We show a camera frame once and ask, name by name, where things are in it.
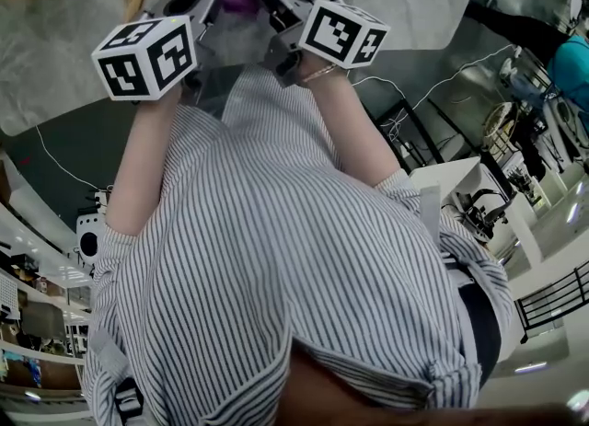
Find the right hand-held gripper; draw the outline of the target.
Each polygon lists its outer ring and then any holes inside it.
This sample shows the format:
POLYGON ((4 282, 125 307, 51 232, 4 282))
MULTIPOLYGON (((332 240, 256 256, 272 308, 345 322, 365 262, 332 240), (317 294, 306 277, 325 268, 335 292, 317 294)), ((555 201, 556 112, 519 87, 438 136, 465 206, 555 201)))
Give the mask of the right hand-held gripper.
POLYGON ((304 52, 351 70, 370 65, 390 26, 360 7, 328 0, 258 0, 277 32, 268 45, 266 67, 279 83, 302 82, 304 52))

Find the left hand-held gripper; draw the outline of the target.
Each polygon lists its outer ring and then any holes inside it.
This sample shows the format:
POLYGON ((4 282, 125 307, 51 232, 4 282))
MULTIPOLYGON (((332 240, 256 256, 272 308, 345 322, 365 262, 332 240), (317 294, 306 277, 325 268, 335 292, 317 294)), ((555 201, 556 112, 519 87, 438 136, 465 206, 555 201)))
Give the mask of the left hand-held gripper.
POLYGON ((92 62, 114 101, 156 101, 173 86, 202 85, 213 54, 202 38, 223 0, 159 0, 116 27, 92 52, 92 62))

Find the person's right forearm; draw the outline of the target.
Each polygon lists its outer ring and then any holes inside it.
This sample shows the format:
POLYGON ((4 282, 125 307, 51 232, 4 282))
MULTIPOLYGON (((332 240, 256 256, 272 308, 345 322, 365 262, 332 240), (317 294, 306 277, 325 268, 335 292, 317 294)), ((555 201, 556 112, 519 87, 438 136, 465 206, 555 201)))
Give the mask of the person's right forearm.
POLYGON ((299 74, 317 103, 346 174, 374 187, 400 170, 397 158, 339 67, 306 55, 299 74))

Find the person's left forearm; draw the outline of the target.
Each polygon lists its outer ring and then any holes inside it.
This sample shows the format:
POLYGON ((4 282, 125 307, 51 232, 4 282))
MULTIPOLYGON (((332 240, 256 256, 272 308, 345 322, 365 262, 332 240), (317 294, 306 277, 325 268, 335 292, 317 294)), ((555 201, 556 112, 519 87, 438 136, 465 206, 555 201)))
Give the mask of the person's left forearm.
POLYGON ((106 211, 114 231, 137 236, 159 201, 171 127, 181 97, 174 86, 137 107, 106 211))

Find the black table legs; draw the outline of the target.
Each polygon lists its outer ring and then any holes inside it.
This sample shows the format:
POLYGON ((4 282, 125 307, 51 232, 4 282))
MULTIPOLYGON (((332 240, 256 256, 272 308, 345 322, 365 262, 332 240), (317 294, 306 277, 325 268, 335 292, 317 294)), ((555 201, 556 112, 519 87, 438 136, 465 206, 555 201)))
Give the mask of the black table legs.
POLYGON ((377 118, 373 124, 385 138, 401 168, 410 173, 431 163, 444 164, 439 146, 405 98, 377 118))

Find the white desk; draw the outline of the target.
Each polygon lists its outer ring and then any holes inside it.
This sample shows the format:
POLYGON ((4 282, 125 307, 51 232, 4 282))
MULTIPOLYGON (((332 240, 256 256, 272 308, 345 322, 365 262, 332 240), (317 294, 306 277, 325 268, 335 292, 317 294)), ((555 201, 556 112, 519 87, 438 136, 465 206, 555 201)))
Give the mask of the white desk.
MULTIPOLYGON (((507 222, 499 220, 495 223, 493 239, 500 234, 497 225, 508 225, 516 240, 519 241, 519 247, 524 251, 529 263, 535 265, 543 261, 542 250, 531 229, 534 217, 532 206, 526 196, 515 188, 511 188, 509 192, 503 190, 499 177, 491 172, 490 167, 481 163, 480 157, 418 168, 410 172, 410 179, 420 190, 437 188, 442 206, 449 202, 449 195, 453 191, 470 194, 483 188, 499 191, 506 200, 513 201, 505 212, 507 222)), ((477 202, 477 206, 484 206, 486 211, 490 211, 502 203, 501 197, 490 195, 482 197, 477 202)), ((458 219, 455 209, 451 207, 445 207, 445 209, 458 219)))

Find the round wicker tray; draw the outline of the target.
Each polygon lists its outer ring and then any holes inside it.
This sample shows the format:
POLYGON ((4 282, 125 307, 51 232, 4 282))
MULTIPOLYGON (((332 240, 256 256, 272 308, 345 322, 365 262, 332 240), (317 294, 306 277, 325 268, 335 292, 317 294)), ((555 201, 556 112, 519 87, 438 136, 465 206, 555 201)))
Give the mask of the round wicker tray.
POLYGON ((490 150, 492 148, 496 135, 509 121, 510 114, 517 109, 518 107, 514 102, 500 102, 491 108, 491 112, 483 123, 482 143, 485 149, 490 150))

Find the striped shirt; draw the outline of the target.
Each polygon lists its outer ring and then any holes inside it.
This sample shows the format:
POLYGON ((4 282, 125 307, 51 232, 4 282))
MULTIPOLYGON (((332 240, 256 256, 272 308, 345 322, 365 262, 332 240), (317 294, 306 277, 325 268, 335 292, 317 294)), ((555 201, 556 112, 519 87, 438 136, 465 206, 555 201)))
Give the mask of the striped shirt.
POLYGON ((508 330, 503 267, 404 171, 343 172, 311 93, 246 68, 221 119, 179 106, 160 202, 107 229, 84 394, 122 426, 125 377, 160 426, 271 426, 294 344, 382 407, 473 407, 484 382, 459 292, 508 330))

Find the white hard-shell backpack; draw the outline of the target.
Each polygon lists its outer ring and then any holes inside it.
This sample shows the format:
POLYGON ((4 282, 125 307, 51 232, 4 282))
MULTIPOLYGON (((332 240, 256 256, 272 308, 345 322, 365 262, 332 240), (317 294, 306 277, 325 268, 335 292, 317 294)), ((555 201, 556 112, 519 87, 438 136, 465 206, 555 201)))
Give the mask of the white hard-shell backpack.
POLYGON ((76 219, 78 252, 88 265, 94 265, 98 258, 99 243, 105 231, 105 215, 91 213, 76 219))

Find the black office chair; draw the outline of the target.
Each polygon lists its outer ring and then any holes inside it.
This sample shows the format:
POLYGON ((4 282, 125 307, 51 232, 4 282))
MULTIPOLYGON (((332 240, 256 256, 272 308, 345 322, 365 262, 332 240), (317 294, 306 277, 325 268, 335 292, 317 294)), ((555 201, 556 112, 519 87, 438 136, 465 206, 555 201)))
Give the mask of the black office chair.
POLYGON ((480 189, 474 194, 460 193, 453 191, 449 195, 449 202, 443 207, 451 207, 456 210, 458 221, 481 243, 487 244, 494 237, 494 226, 499 220, 507 222, 505 217, 506 210, 510 207, 513 200, 506 200, 504 196, 496 190, 480 189), (502 205, 486 211, 484 206, 477 206, 477 202, 485 196, 499 196, 502 198, 502 205))

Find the white shelving unit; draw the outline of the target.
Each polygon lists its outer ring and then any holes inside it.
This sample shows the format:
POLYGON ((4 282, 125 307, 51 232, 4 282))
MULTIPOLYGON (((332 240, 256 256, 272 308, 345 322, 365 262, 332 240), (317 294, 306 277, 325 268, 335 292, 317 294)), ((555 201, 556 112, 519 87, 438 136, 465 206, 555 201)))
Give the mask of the white shelving unit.
POLYGON ((0 409, 17 426, 94 426, 81 389, 89 283, 0 197, 0 409))

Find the black railing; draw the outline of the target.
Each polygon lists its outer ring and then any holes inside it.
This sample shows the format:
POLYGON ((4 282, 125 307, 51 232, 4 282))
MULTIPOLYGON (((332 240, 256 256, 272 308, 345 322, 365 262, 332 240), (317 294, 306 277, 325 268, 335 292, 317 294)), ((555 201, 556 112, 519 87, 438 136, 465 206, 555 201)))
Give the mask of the black railing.
POLYGON ((515 301, 525 333, 522 343, 562 327, 565 316, 586 305, 589 305, 589 261, 515 301))

